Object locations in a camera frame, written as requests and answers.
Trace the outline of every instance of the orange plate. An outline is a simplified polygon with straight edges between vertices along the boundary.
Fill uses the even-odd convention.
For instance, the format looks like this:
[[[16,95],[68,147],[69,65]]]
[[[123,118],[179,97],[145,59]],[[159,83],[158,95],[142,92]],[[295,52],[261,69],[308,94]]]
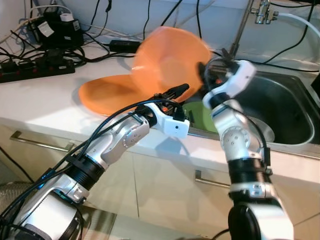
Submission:
[[[88,81],[80,87],[78,94],[82,104],[88,109],[107,116],[153,96],[146,96],[138,91],[131,75],[107,76]]]
[[[187,83],[190,88],[176,99],[183,102],[202,85],[197,63],[206,64],[210,57],[207,45],[193,33],[162,26],[152,32],[137,50],[132,79],[147,96]]]

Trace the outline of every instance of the faucet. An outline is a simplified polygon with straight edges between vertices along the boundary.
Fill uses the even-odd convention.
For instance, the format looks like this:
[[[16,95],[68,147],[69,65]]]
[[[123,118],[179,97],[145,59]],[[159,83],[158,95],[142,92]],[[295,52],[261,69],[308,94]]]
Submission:
[[[242,33],[245,29],[249,14],[255,14],[255,21],[256,24],[270,24],[271,21],[276,20],[275,16],[278,15],[278,12],[273,11],[270,8],[270,0],[260,0],[259,6],[257,8],[252,7],[255,0],[248,0],[246,9],[244,11],[242,21],[238,28],[237,34],[235,36],[234,42],[231,45],[229,54],[234,58],[237,54],[239,48],[239,42],[242,36]]]

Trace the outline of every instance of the robotic arm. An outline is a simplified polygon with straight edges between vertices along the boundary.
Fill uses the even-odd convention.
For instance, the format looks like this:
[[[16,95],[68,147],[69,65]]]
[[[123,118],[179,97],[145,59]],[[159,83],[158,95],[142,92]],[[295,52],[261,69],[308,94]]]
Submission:
[[[227,63],[227,81],[210,87],[203,104],[212,110],[211,118],[228,164],[229,197],[234,203],[228,216],[231,238],[294,240],[293,225],[270,180],[268,149],[261,146],[261,136],[250,130],[241,106],[233,99],[247,87],[256,70],[248,61],[229,59]],[[186,85],[172,88],[155,98],[177,98],[187,88]],[[77,206],[86,200],[90,189],[109,165],[145,137],[150,127],[169,136],[184,138],[188,134],[189,121],[181,108],[155,103],[139,106],[130,117],[94,140],[79,160],[75,160],[75,156],[67,159],[68,170],[49,180],[18,212],[14,224],[29,232],[12,230],[9,239],[70,239],[80,224]]]

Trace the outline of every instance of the power adapter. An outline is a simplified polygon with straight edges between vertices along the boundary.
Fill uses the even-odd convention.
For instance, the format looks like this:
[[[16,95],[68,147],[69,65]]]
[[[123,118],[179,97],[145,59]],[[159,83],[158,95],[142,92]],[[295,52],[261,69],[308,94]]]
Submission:
[[[139,41],[112,40],[109,43],[111,52],[135,54],[140,46]]]

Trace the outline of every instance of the drawer handle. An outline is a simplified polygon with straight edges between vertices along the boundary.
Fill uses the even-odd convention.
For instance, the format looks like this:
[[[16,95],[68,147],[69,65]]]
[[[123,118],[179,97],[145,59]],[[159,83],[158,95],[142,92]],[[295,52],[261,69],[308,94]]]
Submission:
[[[14,134],[12,134],[12,136],[10,137],[10,140],[21,142],[21,143],[26,143],[26,144],[31,144],[31,145],[36,145],[36,146],[47,148],[47,149],[58,150],[58,151],[66,152],[66,153],[70,152],[70,150],[75,145],[74,143],[69,142],[65,147],[55,146],[55,145],[51,145],[51,144],[47,144],[47,143],[43,143],[43,142],[39,142],[39,141],[33,141],[33,140],[22,138],[22,137],[20,137],[21,134],[22,134],[22,132],[15,131]]]
[[[208,184],[208,185],[212,185],[212,186],[215,186],[215,187],[221,187],[221,188],[225,188],[225,189],[230,188],[229,184],[225,184],[225,183],[222,183],[222,182],[212,181],[212,180],[207,180],[207,179],[202,178],[200,170],[195,170],[195,178],[194,178],[194,180],[197,183],[201,183],[201,184]]]

